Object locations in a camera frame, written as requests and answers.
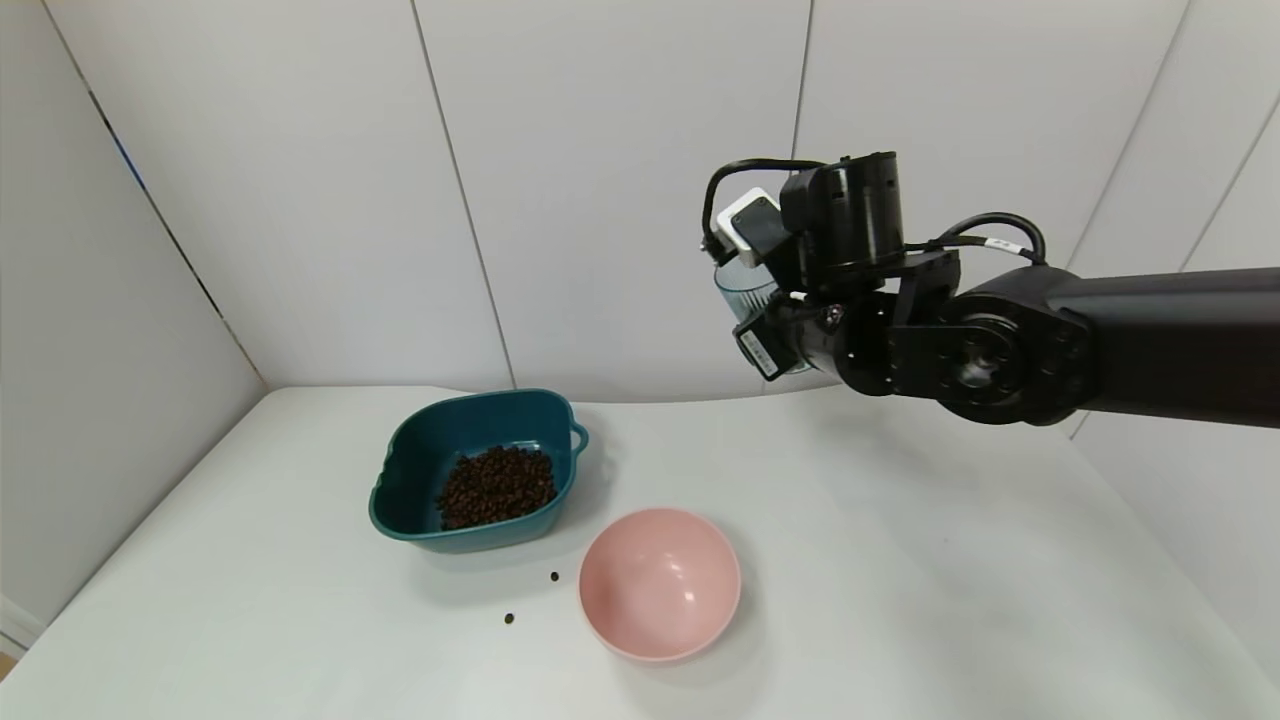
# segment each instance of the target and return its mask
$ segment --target bowl rim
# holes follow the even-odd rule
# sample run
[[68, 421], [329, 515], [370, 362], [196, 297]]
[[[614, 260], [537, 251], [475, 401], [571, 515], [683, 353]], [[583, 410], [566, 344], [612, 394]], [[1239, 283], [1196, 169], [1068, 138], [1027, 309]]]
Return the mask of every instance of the bowl rim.
[[[550, 396], [550, 397], [554, 397], [554, 398], [559, 400], [564, 405], [564, 413], [568, 416], [568, 429], [570, 429], [570, 433], [571, 434], [572, 433], [577, 433], [579, 439], [580, 439], [580, 442], [577, 443], [577, 447], [570, 447], [570, 451], [568, 451], [570, 452], [570, 468], [568, 468], [568, 478], [564, 480], [564, 488], [561, 492], [556, 493], [556, 497], [553, 497], [552, 501], [548, 502], [547, 505], [543, 505], [541, 507], [539, 507], [538, 510], [534, 510], [529, 515], [521, 515], [520, 518], [512, 518], [509, 520], [502, 520], [502, 521], [498, 521], [498, 523], [489, 523], [486, 525], [474, 525], [471, 528], [460, 528], [457, 530], [435, 530], [433, 533], [401, 533], [401, 532], [397, 532], [397, 530], [393, 530], [393, 529], [388, 528], [378, 518], [378, 512], [374, 510], [374, 501], [378, 497], [378, 491], [381, 489], [381, 487], [383, 487], [383, 478], [387, 474], [387, 464], [390, 461], [392, 455], [396, 451], [396, 441], [399, 439], [401, 432], [403, 432], [404, 428], [408, 427], [410, 423], [412, 423], [415, 419], [417, 419], [419, 415], [422, 415], [424, 413], [426, 413], [428, 410], [431, 410], [433, 407], [438, 407], [440, 405], [448, 405], [448, 404], [453, 404], [453, 402], [460, 402], [460, 401], [463, 401], [463, 400], [476, 400], [476, 398], [481, 398], [481, 397], [493, 397], [493, 396], [499, 396], [499, 395], [547, 395], [547, 396]], [[573, 487], [573, 482], [577, 479], [577, 459], [579, 459], [579, 456], [582, 455], [582, 451], [586, 450], [586, 446], [590, 442], [590, 439], [591, 439], [591, 436], [590, 436], [590, 433], [586, 432], [586, 428], [584, 428], [582, 424], [579, 423], [576, 418], [573, 418], [573, 406], [570, 405], [568, 400], [563, 395], [561, 395], [558, 392], [544, 389], [544, 388], [526, 387], [526, 388], [515, 388], [515, 389], [497, 389], [497, 391], [492, 391], [492, 392], [476, 392], [476, 393], [471, 393], [471, 395], [461, 395], [458, 397], [449, 397], [449, 398], [445, 398], [445, 400], [440, 400], [440, 401], [433, 402], [433, 404], [430, 404], [430, 405], [428, 405], [425, 407], [420, 407], [419, 410], [416, 410], [408, 418], [404, 418], [404, 420], [399, 424], [399, 427], [396, 428], [396, 432], [392, 433], [392, 439], [389, 439], [387, 442], [387, 455], [383, 457], [381, 469], [378, 471], [378, 482], [374, 483], [374, 489], [371, 489], [369, 492], [369, 519], [370, 519], [370, 521], [372, 521], [374, 528], [376, 528], [379, 533], [381, 533], [381, 534], [384, 534], [384, 536], [387, 536], [387, 537], [389, 537], [392, 539], [407, 541], [407, 542], [419, 542], [419, 541], [438, 539], [438, 538], [453, 538], [453, 537], [460, 537], [460, 536], [475, 534], [477, 532], [489, 532], [489, 530], [493, 530], [495, 528], [507, 528], [507, 527], [515, 525], [517, 523], [526, 523], [529, 520], [532, 520], [534, 518], [538, 518], [539, 515], [543, 515], [545, 512], [553, 511], [556, 507], [559, 506], [561, 502], [564, 501], [564, 496], [568, 495], [568, 491], [572, 489], [572, 487]]]
[[[733, 579], [735, 579], [733, 606], [730, 609], [728, 615], [724, 618], [724, 621], [721, 624], [721, 626], [717, 628], [716, 632], [710, 634], [710, 637], [708, 637], [698, 646], [686, 650], [684, 652], [680, 652], [677, 655], [664, 655], [660, 657], [636, 655], [634, 652], [627, 652], [620, 648], [618, 646], [611, 643], [608, 639], [605, 639], [604, 635], [600, 634], [600, 632], [595, 628], [595, 624], [591, 623], [591, 616], [586, 614], [586, 605], [582, 602], [582, 569], [586, 568], [586, 557], [591, 555], [591, 550], [595, 547], [595, 543], [599, 542], [600, 537], [604, 536], [604, 533], [609, 532], [609, 529], [613, 528], [613, 525], [617, 525], [622, 520], [626, 520], [634, 515], [641, 515], [644, 512], [654, 512], [654, 511], [678, 512], [681, 515], [687, 515], [694, 520], [698, 520], [704, 525], [709, 527], [712, 532], [716, 533], [716, 537], [718, 537], [721, 542], [724, 543], [724, 547], [728, 548], [730, 557], [733, 559]], [[680, 662], [707, 650], [708, 647], [714, 644], [716, 641], [718, 641], [719, 637], [724, 634], [724, 630], [728, 629], [730, 624], [733, 623], [733, 618], [737, 616], [737, 609], [739, 605], [741, 605], [741, 602], [742, 602], [742, 564], [737, 559], [737, 551], [733, 548], [733, 543], [730, 542], [728, 536], [724, 534], [724, 530], [722, 530], [719, 525], [713, 523], [705, 515], [694, 512], [692, 510], [685, 510], [682, 507], [671, 507], [671, 506], [641, 507], [639, 510], [632, 510], [631, 512], [627, 512], [625, 515], [620, 515], [612, 523], [605, 525], [603, 530], [596, 533], [594, 538], [591, 538], [591, 543], [586, 546], [586, 552], [582, 553], [582, 561], [579, 562], [577, 566], [577, 606], [579, 610], [581, 610], [582, 612], [582, 619], [586, 621], [586, 626], [591, 629], [591, 634], [595, 635], [595, 639], [600, 641], [600, 644], [621, 655], [622, 657], [634, 660], [636, 662], [645, 662], [645, 664]]]

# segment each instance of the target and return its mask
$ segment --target tabletop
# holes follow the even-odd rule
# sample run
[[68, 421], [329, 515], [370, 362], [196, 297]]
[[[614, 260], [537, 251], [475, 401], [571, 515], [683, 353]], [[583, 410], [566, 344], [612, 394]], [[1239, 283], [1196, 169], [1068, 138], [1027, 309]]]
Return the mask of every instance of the tabletop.
[[[1053, 429], [844, 388], [575, 404], [591, 443], [550, 534], [444, 556], [366, 502], [397, 425], [457, 395], [268, 396], [0, 684], [0, 717], [1280, 717]], [[733, 624], [676, 667], [613, 656], [577, 602], [591, 538], [646, 506], [712, 519], [742, 565]]]

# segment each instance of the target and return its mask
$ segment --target teal square bowl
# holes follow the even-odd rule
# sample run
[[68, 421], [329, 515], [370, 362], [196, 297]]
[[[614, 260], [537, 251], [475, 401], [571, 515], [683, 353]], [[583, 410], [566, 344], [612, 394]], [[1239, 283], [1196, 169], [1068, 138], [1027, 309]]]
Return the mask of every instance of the teal square bowl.
[[[579, 437], [576, 447], [573, 434]], [[475, 552], [531, 541], [556, 524], [588, 439], [568, 401], [547, 389], [488, 392], [429, 405], [392, 436], [383, 471], [369, 497], [369, 518], [384, 536], [433, 552]], [[460, 457], [492, 447], [545, 452], [552, 459], [556, 497], [522, 518], [442, 530], [435, 498], [449, 470]]]

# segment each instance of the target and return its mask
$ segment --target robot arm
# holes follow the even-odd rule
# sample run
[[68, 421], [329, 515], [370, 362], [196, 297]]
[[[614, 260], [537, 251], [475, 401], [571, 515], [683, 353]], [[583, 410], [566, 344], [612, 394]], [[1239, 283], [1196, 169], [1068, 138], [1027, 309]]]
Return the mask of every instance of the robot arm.
[[[754, 169], [796, 174], [780, 205], [748, 193], [713, 223], [719, 181]], [[1029, 246], [964, 234], [987, 224]], [[961, 246], [1029, 265], [956, 295]], [[703, 250], [719, 265], [763, 264], [777, 282], [733, 331], [769, 380], [808, 363], [865, 395], [933, 398], [988, 424], [1087, 409], [1280, 427], [1280, 268], [1082, 279], [1050, 266], [1039, 229], [1005, 213], [906, 243], [892, 152], [721, 168]]]

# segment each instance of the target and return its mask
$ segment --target coffee bean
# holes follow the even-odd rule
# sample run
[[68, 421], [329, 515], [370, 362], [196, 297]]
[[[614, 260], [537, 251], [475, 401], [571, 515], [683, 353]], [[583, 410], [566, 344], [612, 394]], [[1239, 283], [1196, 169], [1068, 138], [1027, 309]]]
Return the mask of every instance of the coffee bean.
[[552, 459], [540, 450], [494, 447], [460, 457], [435, 500], [445, 530], [529, 515], [556, 498]]

